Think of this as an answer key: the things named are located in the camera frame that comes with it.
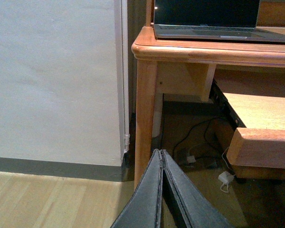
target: laptop screen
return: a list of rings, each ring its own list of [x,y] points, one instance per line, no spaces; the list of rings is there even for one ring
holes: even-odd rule
[[[254,28],[260,0],[155,0],[154,23]]]

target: laptop keyboard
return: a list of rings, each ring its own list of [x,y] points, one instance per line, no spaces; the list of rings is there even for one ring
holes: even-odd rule
[[[191,29],[191,30],[212,30],[212,31],[253,31],[253,28],[228,28],[228,27],[203,27],[203,26],[165,26],[160,25],[161,29]]]

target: silver laptop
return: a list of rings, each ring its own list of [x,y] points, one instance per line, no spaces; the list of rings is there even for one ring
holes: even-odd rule
[[[285,42],[285,35],[256,28],[259,6],[260,0],[155,0],[155,36]]]

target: wooden floor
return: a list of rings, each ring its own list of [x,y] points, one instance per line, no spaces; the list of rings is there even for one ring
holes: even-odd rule
[[[0,228],[108,228],[132,193],[133,181],[0,172]]]

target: black cable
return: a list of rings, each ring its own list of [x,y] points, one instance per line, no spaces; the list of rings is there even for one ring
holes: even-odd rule
[[[210,147],[212,147],[214,150],[220,152],[218,148],[216,148],[215,146],[211,145],[211,143],[206,139],[206,133],[207,133],[209,127],[210,127],[211,122],[212,122],[212,120],[209,121],[209,123],[208,123],[208,125],[206,127],[206,130],[204,131],[204,140]]]
[[[214,118],[212,118],[212,119],[205,120],[205,121],[202,121],[202,122],[200,122],[200,123],[197,123],[197,124],[193,125],[193,126],[190,128],[190,130],[188,131],[187,135],[173,147],[173,150],[172,150],[172,158],[174,159],[174,151],[175,151],[176,147],[188,138],[188,136],[190,135],[191,131],[192,131],[195,127],[200,126],[200,125],[202,125],[202,124],[204,124],[204,123],[207,123],[207,122],[212,121],[212,120],[215,120],[215,119],[222,119],[222,117],[214,117]]]

